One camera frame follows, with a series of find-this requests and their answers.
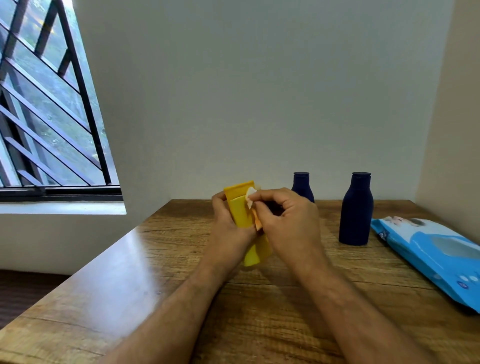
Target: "wood grain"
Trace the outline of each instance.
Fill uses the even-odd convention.
[[[454,303],[372,232],[338,242],[340,201],[317,201],[333,263],[445,363],[480,363],[480,317]],[[411,201],[374,217],[438,219]],[[209,201],[173,200],[0,331],[0,362],[91,363],[134,330],[202,256]],[[241,269],[213,301],[193,363],[344,363],[312,301],[276,257]]]

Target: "wet wipes package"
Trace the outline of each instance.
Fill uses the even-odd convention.
[[[480,313],[480,246],[419,218],[373,219],[372,228],[446,294]]]

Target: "forearm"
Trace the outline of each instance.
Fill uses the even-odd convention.
[[[223,278],[201,264],[102,364],[188,363]]]
[[[300,281],[351,364],[436,363],[329,265],[305,267]]]

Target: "bottle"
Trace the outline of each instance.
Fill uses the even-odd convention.
[[[373,196],[371,173],[354,172],[350,187],[343,198],[338,240],[348,245],[365,245],[370,234]]]
[[[292,191],[298,193],[302,197],[308,198],[315,203],[313,192],[310,188],[310,174],[308,172],[293,173],[293,187]]]

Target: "window sill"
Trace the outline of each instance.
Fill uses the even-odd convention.
[[[126,215],[123,202],[4,202],[0,214]]]

